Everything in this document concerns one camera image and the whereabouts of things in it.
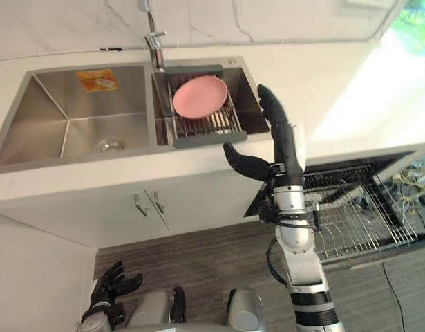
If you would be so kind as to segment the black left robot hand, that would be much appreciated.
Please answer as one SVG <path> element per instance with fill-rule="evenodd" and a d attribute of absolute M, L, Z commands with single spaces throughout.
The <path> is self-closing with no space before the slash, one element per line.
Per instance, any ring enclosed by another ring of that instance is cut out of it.
<path fill-rule="evenodd" d="M 123 263 L 117 261 L 97 280 L 90 296 L 90 308 L 99 305 L 113 306 L 117 297 L 136 291 L 142 282 L 141 273 L 127 279 Z"/>

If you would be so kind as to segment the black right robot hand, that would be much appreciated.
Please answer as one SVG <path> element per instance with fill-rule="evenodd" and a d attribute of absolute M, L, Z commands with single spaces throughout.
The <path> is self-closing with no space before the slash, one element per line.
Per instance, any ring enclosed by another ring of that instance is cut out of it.
<path fill-rule="evenodd" d="M 274 162 L 285 167 L 285 185 L 302 186 L 303 170 L 296 155 L 294 133 L 281 103 L 266 86 L 257 86 L 263 117 L 270 123 L 274 141 Z M 273 174 L 270 164 L 262 158 L 238 153 L 228 142 L 223 144 L 225 158 L 231 168 L 242 176 L 267 181 Z"/>

